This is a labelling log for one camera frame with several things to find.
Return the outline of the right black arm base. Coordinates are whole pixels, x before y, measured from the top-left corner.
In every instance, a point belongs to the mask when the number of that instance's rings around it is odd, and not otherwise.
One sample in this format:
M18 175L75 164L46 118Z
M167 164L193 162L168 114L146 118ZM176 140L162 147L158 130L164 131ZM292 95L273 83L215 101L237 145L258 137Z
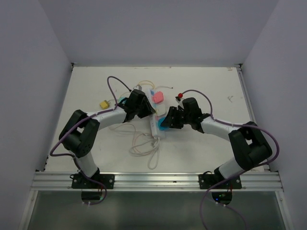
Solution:
M198 183L201 190L209 189L213 185L218 184L214 189L242 189L240 176L226 179L225 182L219 174L215 175L213 172L206 171L198 174Z

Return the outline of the yellow charger plug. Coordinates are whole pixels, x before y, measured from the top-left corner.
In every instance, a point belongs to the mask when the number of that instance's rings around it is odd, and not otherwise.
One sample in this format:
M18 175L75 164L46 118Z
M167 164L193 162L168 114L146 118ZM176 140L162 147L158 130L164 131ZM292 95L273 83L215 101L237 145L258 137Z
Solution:
M102 101L100 104L99 104L100 108L102 110L106 110L106 109L109 109L110 108L110 101Z

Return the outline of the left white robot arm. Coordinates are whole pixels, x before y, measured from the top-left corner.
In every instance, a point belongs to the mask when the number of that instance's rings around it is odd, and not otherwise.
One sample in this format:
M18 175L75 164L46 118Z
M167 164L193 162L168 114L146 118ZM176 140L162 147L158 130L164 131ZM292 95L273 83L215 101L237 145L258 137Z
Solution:
M144 118L155 113L148 97L141 90L132 90L114 109L97 113L76 110L59 135L59 142L76 160L83 172L83 183L95 188L100 182L99 168L94 162L91 149L99 130L131 121L134 117Z

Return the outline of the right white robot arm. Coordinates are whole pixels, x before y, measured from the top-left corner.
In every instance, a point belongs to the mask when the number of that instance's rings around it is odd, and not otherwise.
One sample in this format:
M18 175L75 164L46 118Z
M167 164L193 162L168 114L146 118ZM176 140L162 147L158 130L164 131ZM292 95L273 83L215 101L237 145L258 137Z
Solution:
M219 122L203 113L195 98L182 100L178 107L171 106L161 122L167 128L182 129L184 125L230 142L234 157L214 170L213 181L219 188L225 188L231 177L253 169L272 155L270 145L255 123L235 126Z

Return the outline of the white plug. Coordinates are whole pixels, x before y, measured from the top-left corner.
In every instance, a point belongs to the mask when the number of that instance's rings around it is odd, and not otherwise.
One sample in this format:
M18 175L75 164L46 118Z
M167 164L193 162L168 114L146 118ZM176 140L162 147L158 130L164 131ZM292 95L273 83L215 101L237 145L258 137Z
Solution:
M163 116L166 114L166 106L164 104L159 104L156 107L157 116Z

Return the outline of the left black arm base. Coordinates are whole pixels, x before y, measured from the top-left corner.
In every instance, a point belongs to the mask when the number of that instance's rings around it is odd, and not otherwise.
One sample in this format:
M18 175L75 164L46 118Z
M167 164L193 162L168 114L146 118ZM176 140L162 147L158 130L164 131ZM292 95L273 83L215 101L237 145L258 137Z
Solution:
M86 179L81 173L70 175L72 179L71 188L73 189L99 189L105 186L106 189L113 189L115 182L114 174L95 174L92 178Z

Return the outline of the white power strip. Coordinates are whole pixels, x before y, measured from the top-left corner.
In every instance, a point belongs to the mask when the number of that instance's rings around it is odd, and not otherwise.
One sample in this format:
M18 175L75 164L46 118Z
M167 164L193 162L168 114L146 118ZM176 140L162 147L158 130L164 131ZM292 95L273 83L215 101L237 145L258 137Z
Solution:
M156 139L158 139L158 138L164 139L164 138L166 138L166 135L165 135L165 132L160 130L160 128L159 128L158 116L157 116L157 113L156 113L156 106L155 106L154 101L153 101L154 90L148 88L148 89L145 90L145 93L146 93L146 96L149 100L151 107L154 109L154 113L149 116L149 122L150 122L150 128L151 128L152 136L153 136L153 138L156 138Z

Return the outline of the pink plug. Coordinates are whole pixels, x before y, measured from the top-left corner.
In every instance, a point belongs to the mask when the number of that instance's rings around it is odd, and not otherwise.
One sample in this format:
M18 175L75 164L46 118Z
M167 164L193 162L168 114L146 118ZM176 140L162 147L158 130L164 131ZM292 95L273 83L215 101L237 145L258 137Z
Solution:
M163 101L164 101L164 94L161 91L158 91L153 95L153 102L155 104L160 104Z

